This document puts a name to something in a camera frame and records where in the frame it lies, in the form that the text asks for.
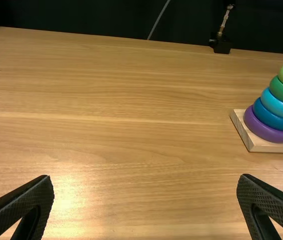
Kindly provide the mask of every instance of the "purple ring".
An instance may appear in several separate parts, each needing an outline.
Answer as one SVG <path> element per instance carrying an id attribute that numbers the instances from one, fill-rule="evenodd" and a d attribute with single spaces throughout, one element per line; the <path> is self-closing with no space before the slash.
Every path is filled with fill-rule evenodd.
<path id="1" fill-rule="evenodd" d="M 253 105 L 246 109 L 245 114 L 243 115 L 243 120 L 249 130 L 258 137 L 272 143 L 283 143 L 283 131 L 273 129 L 259 121 L 253 113 Z"/>

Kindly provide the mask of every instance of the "wooden table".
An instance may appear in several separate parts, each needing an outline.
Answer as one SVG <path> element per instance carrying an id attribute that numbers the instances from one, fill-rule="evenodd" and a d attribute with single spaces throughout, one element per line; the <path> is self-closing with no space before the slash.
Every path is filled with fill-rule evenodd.
<path id="1" fill-rule="evenodd" d="M 283 190 L 283 154 L 249 153 L 229 113 L 282 65 L 283 54 L 0 27 L 0 196 L 50 175 L 44 240 L 249 240 L 237 181 Z"/>

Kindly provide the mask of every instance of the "black background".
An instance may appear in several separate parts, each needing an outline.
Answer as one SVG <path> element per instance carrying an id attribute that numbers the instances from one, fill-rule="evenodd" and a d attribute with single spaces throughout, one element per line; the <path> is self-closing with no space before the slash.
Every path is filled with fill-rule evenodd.
<path id="1" fill-rule="evenodd" d="M 0 0 L 0 26 L 146 39 L 166 0 Z M 171 0 L 152 40 L 207 45 L 222 0 Z M 237 0 L 233 47 L 283 53 L 283 0 Z"/>

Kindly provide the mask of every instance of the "wood grain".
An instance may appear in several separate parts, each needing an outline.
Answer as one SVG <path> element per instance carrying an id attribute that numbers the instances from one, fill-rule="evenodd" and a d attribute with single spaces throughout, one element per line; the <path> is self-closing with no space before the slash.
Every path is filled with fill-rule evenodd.
<path id="1" fill-rule="evenodd" d="M 240 135 L 242 142 L 250 152 L 256 153 L 283 153 L 283 143 L 266 141 L 256 136 L 244 122 L 245 109 L 234 109 L 230 119 Z"/>
<path id="2" fill-rule="evenodd" d="M 50 175 L 44 240 L 248 240 L 237 181 L 283 191 L 283 154 L 249 153 L 229 113 L 282 65 L 283 54 L 0 27 L 0 196 Z"/>

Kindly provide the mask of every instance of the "wooden base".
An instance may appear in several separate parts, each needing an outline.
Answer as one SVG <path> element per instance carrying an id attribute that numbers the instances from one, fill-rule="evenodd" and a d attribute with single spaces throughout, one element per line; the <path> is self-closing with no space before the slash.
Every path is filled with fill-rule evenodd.
<path id="1" fill-rule="evenodd" d="M 283 143 L 266 141 L 252 133 L 244 123 L 245 109 L 234 109 L 230 118 L 249 152 L 283 153 Z"/>

